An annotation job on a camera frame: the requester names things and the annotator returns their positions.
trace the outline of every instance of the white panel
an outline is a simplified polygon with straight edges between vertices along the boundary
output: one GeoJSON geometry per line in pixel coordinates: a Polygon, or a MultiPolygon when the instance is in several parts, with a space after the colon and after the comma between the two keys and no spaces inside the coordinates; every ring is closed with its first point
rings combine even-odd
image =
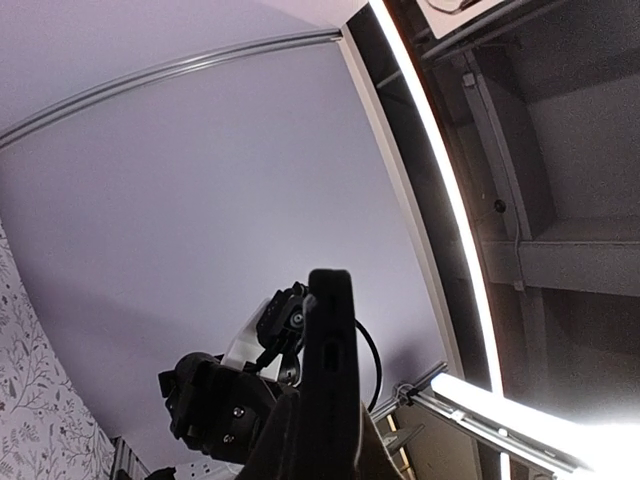
{"type": "Polygon", "coordinates": [[[3,0],[0,130],[158,63],[315,29],[254,0],[3,0]]]}
{"type": "Polygon", "coordinates": [[[258,0],[318,27],[343,27],[367,0],[258,0]]]}
{"type": "MultiPolygon", "coordinates": [[[[109,100],[0,153],[0,215],[54,348],[151,469],[173,440],[156,375],[225,350],[258,303],[350,270],[387,394],[444,360],[424,280],[336,45],[109,100]]],[[[361,344],[363,397],[373,362],[361,344]]]]}

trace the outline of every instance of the metal frame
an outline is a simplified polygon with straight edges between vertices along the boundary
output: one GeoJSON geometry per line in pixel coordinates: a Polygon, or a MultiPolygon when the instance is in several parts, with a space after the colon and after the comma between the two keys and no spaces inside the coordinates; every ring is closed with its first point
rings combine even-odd
{"type": "MultiPolygon", "coordinates": [[[[536,9],[526,13],[519,19],[513,22],[510,22],[507,25],[504,25],[500,28],[492,30],[491,32],[488,32],[487,34],[474,40],[473,42],[470,42],[466,45],[461,45],[455,48],[454,50],[447,52],[447,49],[449,49],[450,47],[454,47],[457,43],[463,42],[464,39],[466,39],[468,36],[474,34],[481,28],[484,28],[490,25],[494,21],[499,20],[505,15],[508,15],[509,13],[516,11],[521,7],[524,7],[525,5],[530,3],[531,0],[512,0],[511,2],[505,2],[505,4],[495,7],[494,10],[490,11],[485,16],[482,16],[480,19],[476,21],[471,21],[466,27],[463,27],[458,32],[445,37],[444,40],[440,42],[437,42],[433,46],[433,48],[430,48],[429,50],[424,52],[422,55],[420,55],[420,61],[422,62],[427,60],[440,61],[440,60],[444,60],[445,58],[450,58],[453,55],[464,53],[467,50],[470,50],[472,48],[481,46],[483,43],[488,42],[489,40],[492,40],[495,37],[502,35],[518,27],[519,25],[522,25],[523,23],[528,22],[529,20],[533,20],[534,18],[537,18],[540,15],[544,15],[545,13],[548,13],[549,11],[562,5],[565,1],[567,0],[551,0],[548,4],[537,7],[536,9]]],[[[418,40],[418,41],[421,40],[424,37],[424,35],[429,33],[430,31],[431,29],[427,28],[421,32],[418,32],[418,34],[415,36],[415,40],[418,40]]],[[[378,83],[376,83],[376,88],[380,89],[384,87],[385,85],[394,81],[396,78],[399,78],[401,75],[402,75],[402,72],[400,70],[396,70],[392,74],[388,75],[387,77],[383,78],[378,83]]]]}
{"type": "Polygon", "coordinates": [[[330,43],[340,38],[339,30],[297,33],[211,50],[140,70],[73,95],[12,125],[0,132],[0,151],[27,135],[74,113],[140,87],[198,72],[240,58],[330,43]]]}
{"type": "Polygon", "coordinates": [[[446,399],[436,398],[429,391],[430,385],[436,377],[446,372],[446,367],[445,363],[438,364],[415,384],[396,386],[394,398],[376,408],[371,413],[372,419],[377,422],[401,406],[417,405],[467,436],[552,478],[564,478],[574,472],[585,471],[585,465],[566,452],[554,450],[536,442],[536,439],[518,436],[518,432],[507,432],[491,419],[482,418],[446,399]]]}

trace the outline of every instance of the bolt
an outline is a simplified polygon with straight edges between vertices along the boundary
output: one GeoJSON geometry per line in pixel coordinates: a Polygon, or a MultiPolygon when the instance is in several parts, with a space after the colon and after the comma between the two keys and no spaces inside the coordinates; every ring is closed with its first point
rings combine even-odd
{"type": "Polygon", "coordinates": [[[471,72],[465,73],[462,76],[462,84],[467,88],[473,87],[476,84],[476,76],[471,72]]]}
{"type": "Polygon", "coordinates": [[[299,327],[300,325],[302,325],[304,322],[304,317],[302,316],[302,313],[296,313],[294,315],[291,316],[291,325],[293,325],[294,327],[299,327]]]}

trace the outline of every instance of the ceiling track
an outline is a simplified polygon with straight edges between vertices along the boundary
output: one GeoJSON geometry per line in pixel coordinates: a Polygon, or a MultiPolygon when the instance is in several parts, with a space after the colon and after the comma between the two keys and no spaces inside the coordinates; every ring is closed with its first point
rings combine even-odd
{"type": "Polygon", "coordinates": [[[298,33],[203,52],[140,70],[73,95],[12,125],[0,132],[0,150],[85,108],[140,87],[198,72],[241,58],[335,42],[341,37],[339,30],[298,33]]]}

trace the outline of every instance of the glowing light strip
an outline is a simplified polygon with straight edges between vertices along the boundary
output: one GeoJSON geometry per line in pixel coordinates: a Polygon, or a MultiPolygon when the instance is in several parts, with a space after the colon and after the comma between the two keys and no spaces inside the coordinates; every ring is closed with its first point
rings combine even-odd
{"type": "MultiPolygon", "coordinates": [[[[471,284],[473,285],[473,293],[480,317],[482,339],[484,341],[487,364],[489,366],[491,390],[494,393],[503,396],[504,390],[502,388],[500,359],[498,357],[498,347],[496,345],[496,337],[493,330],[493,321],[491,319],[491,310],[489,309],[487,291],[482,277],[478,252],[476,250],[476,245],[473,241],[473,234],[471,233],[471,227],[469,225],[469,217],[467,216],[467,212],[464,208],[460,187],[458,186],[455,174],[453,173],[449,154],[447,153],[447,149],[444,145],[444,140],[440,133],[440,129],[438,128],[429,100],[427,100],[427,96],[422,88],[420,79],[418,78],[418,73],[413,66],[413,62],[409,57],[409,53],[407,52],[402,39],[400,38],[400,34],[393,23],[393,19],[384,4],[384,0],[370,0],[369,3],[385,37],[387,38],[387,42],[389,42],[389,46],[391,47],[391,51],[398,62],[398,66],[404,76],[407,87],[409,87],[409,92],[416,104],[418,114],[422,120],[422,125],[427,132],[429,143],[431,144],[434,156],[438,162],[440,174],[442,175],[447,194],[449,195],[449,201],[451,202],[451,207],[453,209],[453,215],[456,219],[456,223],[458,224],[458,230],[460,231],[462,249],[464,251],[467,264],[469,265],[471,284]]],[[[509,480],[511,478],[511,467],[508,455],[500,455],[500,467],[502,480],[509,480]]]]}

